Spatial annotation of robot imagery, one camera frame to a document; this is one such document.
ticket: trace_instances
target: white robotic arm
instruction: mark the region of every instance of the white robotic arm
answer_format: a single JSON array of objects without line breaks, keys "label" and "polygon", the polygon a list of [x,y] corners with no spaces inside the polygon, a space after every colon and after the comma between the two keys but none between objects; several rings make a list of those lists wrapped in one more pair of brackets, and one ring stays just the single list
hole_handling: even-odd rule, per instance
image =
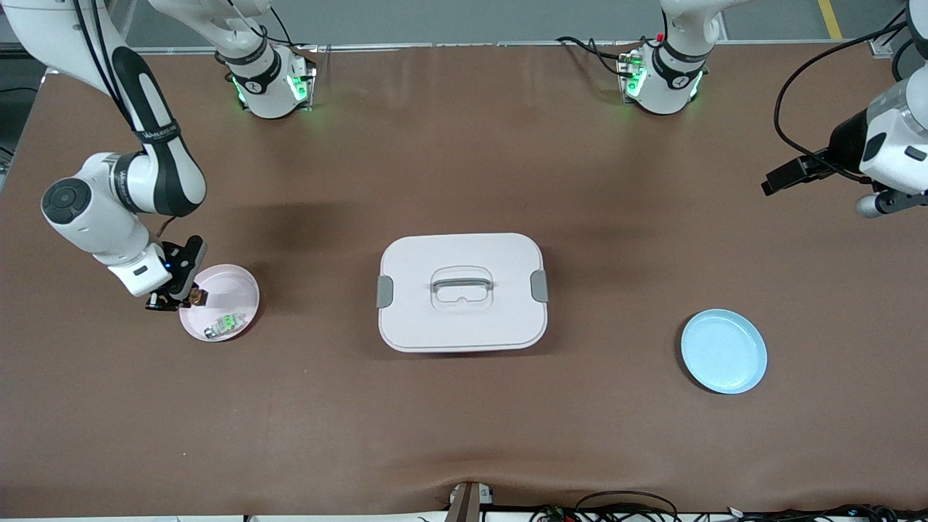
[{"label": "white robotic arm", "polygon": [[280,118],[312,104],[316,65],[285,46],[272,46],[252,18],[271,0],[148,0],[216,47],[232,71],[242,104],[261,118]]},{"label": "white robotic arm", "polygon": [[132,295],[150,294],[149,308],[197,304],[203,295],[193,277],[206,252],[203,240],[193,236],[185,247],[161,243],[136,215],[188,215],[206,196],[203,174],[148,65],[126,46],[102,2],[5,0],[4,8],[33,56],[108,96],[112,93],[144,148],[91,156],[76,175],[45,193],[45,219],[106,265]]},{"label": "white robotic arm", "polygon": [[667,20],[661,42],[646,42],[632,55],[638,59],[621,70],[626,97],[647,111],[672,114],[696,94],[705,60],[718,41],[721,28],[715,17],[722,10],[752,0],[661,0]]},{"label": "white robotic arm", "polygon": [[[909,0],[908,26],[915,47],[928,58],[928,0]],[[831,176],[832,166],[862,174],[872,185],[874,192],[857,201],[863,217],[928,205],[928,65],[835,127],[827,148],[767,174],[762,188],[769,196]]]}]

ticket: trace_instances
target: green object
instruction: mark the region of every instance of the green object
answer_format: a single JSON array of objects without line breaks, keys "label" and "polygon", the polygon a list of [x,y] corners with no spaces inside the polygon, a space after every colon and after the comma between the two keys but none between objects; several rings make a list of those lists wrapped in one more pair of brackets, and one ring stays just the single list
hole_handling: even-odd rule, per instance
[{"label": "green object", "polygon": [[290,89],[293,90],[293,96],[296,97],[297,101],[305,100],[306,82],[300,78],[294,78],[292,76],[287,76],[287,79],[290,80]]},{"label": "green object", "polygon": [[235,86],[235,90],[238,92],[238,100],[241,101],[242,104],[247,104],[248,102],[245,101],[245,95],[241,92],[241,85],[238,84],[238,80],[235,79],[235,76],[232,77],[232,85]]},{"label": "green object", "polygon": [[635,97],[641,92],[641,86],[648,77],[648,70],[644,66],[638,67],[638,70],[628,79],[628,95]]},{"label": "green object", "polygon": [[702,79],[702,71],[696,76],[696,79],[693,80],[693,90],[690,91],[690,99],[696,96],[696,89],[699,88],[699,81]]}]

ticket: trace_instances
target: white plastic container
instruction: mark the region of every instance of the white plastic container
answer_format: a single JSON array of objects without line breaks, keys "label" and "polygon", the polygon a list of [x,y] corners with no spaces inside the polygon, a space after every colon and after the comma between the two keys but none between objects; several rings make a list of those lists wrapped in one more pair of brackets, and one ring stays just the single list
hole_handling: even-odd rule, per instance
[{"label": "white plastic container", "polygon": [[414,236],[380,261],[380,335],[409,353],[514,350],[548,326],[538,245],[522,234]]}]

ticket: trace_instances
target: yellow floor line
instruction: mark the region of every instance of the yellow floor line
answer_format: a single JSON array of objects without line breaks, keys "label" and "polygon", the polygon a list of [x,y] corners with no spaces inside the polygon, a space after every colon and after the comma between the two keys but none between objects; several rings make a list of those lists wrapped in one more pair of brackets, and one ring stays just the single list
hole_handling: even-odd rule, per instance
[{"label": "yellow floor line", "polygon": [[838,27],[838,19],[834,17],[834,9],[831,8],[831,0],[818,0],[818,8],[821,9],[821,17],[825,19],[825,27],[828,28],[828,36],[832,40],[841,40],[841,28]]}]

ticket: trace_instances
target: lid handle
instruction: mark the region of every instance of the lid handle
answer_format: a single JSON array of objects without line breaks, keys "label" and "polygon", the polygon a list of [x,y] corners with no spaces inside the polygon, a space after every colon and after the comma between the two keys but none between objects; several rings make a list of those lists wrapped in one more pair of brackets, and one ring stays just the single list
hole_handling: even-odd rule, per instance
[{"label": "lid handle", "polygon": [[432,291],[438,292],[439,288],[447,288],[449,286],[483,286],[487,290],[490,290],[493,288],[493,282],[484,278],[454,278],[438,280],[432,283]]}]

